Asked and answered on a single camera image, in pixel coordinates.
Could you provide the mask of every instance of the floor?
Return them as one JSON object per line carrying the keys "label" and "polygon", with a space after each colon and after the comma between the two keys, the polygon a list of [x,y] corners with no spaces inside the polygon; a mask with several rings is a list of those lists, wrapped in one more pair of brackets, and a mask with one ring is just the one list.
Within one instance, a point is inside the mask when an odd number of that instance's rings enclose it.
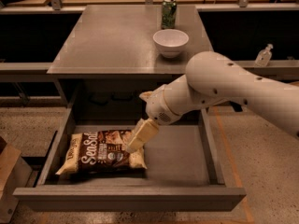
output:
{"label": "floor", "polygon": [[[65,108],[37,100],[21,107],[0,101],[0,135],[24,157],[44,156]],[[37,213],[19,203],[11,223],[279,223],[299,219],[299,142],[243,107],[209,109],[221,169],[229,187],[244,187],[247,198],[232,212]]]}

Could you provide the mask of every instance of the brown box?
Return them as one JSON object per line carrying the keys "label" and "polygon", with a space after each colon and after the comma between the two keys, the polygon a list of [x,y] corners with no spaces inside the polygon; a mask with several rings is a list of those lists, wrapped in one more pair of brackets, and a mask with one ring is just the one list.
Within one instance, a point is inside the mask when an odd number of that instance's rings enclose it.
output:
{"label": "brown box", "polygon": [[18,199],[12,193],[25,187],[32,172],[21,158],[21,152],[0,137],[0,223],[8,223],[17,207]]}

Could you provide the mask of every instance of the white bowl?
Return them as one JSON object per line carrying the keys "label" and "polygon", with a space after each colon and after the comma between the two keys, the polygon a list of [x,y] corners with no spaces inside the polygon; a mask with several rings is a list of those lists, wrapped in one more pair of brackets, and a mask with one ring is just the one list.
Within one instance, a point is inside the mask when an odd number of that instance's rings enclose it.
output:
{"label": "white bowl", "polygon": [[157,50],[166,58],[174,58],[185,50],[189,41],[187,34],[176,29],[165,29],[154,34]]}

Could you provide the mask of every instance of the can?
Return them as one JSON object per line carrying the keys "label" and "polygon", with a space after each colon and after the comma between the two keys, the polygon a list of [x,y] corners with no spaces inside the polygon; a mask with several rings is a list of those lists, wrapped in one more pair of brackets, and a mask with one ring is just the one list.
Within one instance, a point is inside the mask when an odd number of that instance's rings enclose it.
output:
{"label": "can", "polygon": [[163,0],[162,2],[162,29],[175,28],[177,15],[177,1],[176,0]]}

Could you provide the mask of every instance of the spray bottle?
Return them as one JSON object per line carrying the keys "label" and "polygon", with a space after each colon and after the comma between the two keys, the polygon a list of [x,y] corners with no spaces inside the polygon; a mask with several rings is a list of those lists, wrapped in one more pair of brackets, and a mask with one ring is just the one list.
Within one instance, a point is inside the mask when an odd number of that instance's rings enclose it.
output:
{"label": "spray bottle", "polygon": [[272,57],[272,52],[271,52],[272,48],[273,45],[268,44],[265,49],[262,49],[255,60],[255,64],[258,66],[267,66]]}

